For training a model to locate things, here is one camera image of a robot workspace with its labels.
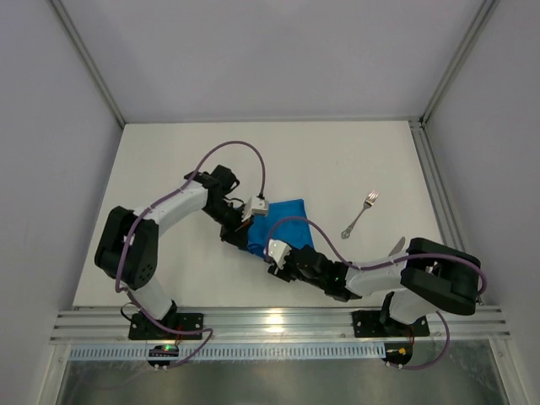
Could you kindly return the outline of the blue satin napkin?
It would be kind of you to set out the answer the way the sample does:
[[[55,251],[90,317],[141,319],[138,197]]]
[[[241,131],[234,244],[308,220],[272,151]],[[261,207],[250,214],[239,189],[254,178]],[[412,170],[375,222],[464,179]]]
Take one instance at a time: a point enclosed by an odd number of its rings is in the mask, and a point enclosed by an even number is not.
[[[277,222],[288,217],[307,218],[303,199],[270,203],[266,216],[254,216],[247,234],[247,251],[264,258],[269,231]],[[299,219],[279,225],[273,232],[272,238],[282,240],[297,249],[314,246],[310,226]]]

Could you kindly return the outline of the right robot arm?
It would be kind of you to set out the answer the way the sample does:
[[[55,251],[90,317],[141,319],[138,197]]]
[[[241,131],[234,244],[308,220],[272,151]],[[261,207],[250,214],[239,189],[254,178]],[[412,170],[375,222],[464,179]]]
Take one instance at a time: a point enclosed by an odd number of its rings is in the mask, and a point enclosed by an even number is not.
[[[334,262],[311,246],[298,249],[281,240],[270,240],[264,253],[273,276],[310,284],[340,302],[385,293],[380,309],[353,312],[357,338],[427,337],[427,315],[471,316],[486,287],[476,257],[424,238],[367,263]]]

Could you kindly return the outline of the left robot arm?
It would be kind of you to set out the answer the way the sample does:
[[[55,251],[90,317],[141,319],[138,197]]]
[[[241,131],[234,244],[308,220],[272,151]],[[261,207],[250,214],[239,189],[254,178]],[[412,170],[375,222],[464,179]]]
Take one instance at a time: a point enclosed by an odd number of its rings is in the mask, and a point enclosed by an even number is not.
[[[154,276],[158,264],[159,238],[187,215],[203,211],[220,225],[220,239],[242,251],[248,246],[251,219],[244,207],[236,208],[228,195],[240,184],[231,169],[219,165],[212,172],[198,172],[186,189],[151,209],[142,219],[140,210],[113,208],[97,245],[94,264],[125,288],[143,309],[141,332],[150,327],[180,329],[177,306]]]

